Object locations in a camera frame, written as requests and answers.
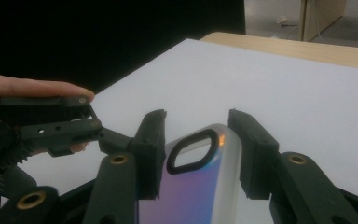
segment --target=iridescent phone case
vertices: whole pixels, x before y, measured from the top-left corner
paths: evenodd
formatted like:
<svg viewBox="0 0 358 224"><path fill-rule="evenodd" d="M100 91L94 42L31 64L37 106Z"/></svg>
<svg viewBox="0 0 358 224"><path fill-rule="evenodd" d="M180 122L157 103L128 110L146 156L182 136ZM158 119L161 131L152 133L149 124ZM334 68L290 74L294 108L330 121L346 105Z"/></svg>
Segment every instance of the iridescent phone case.
<svg viewBox="0 0 358 224"><path fill-rule="evenodd" d="M239 137L214 124L167 144L165 151L159 199L139 202L139 223L234 223Z"/></svg>

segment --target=gray floor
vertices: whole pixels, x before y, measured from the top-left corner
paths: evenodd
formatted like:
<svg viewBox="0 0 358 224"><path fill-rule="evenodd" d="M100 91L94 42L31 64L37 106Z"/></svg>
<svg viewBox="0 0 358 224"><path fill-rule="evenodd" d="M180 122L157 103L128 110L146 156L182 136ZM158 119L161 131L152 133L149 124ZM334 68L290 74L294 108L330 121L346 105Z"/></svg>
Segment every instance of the gray floor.
<svg viewBox="0 0 358 224"><path fill-rule="evenodd" d="M300 4L299 0L245 0L247 35L297 40L296 26L281 27L276 20L285 16L284 24L297 25ZM311 42L358 47L358 0L347 0L343 17Z"/></svg>

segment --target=white tabletop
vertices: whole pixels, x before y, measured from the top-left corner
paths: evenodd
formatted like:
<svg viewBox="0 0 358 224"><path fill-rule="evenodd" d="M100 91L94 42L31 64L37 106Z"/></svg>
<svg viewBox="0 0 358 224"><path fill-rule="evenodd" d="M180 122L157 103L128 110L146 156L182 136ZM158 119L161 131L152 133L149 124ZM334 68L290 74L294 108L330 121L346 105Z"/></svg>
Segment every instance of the white tabletop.
<svg viewBox="0 0 358 224"><path fill-rule="evenodd" d="M186 40L97 95L103 126L134 136L144 114L163 108L167 142L228 110L253 115L280 151L313 158L338 187L358 195L358 68ZM97 144L73 156L37 155L21 167L60 193L97 174ZM271 222L268 202L240 196L238 223Z"/></svg>

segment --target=human hand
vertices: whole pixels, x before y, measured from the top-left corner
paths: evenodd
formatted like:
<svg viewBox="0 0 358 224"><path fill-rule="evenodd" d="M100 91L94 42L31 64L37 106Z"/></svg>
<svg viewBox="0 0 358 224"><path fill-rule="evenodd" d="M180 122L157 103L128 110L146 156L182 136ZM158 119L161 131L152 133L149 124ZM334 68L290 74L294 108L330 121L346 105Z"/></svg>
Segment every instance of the human hand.
<svg viewBox="0 0 358 224"><path fill-rule="evenodd" d="M85 95L89 97L90 101L95 97L92 91L67 82L0 76L0 97L64 97L75 95ZM82 151L87 144L73 145L71 151ZM46 150L38 149L34 154L42 151Z"/></svg>

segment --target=dark background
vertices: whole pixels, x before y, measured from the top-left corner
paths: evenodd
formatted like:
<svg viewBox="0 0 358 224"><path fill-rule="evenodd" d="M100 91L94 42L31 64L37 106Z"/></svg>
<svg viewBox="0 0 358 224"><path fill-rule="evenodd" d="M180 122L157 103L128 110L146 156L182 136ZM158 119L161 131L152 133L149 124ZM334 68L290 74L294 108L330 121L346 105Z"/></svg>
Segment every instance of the dark background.
<svg viewBox="0 0 358 224"><path fill-rule="evenodd" d="M245 33L243 0L0 1L0 74L99 92L216 31Z"/></svg>

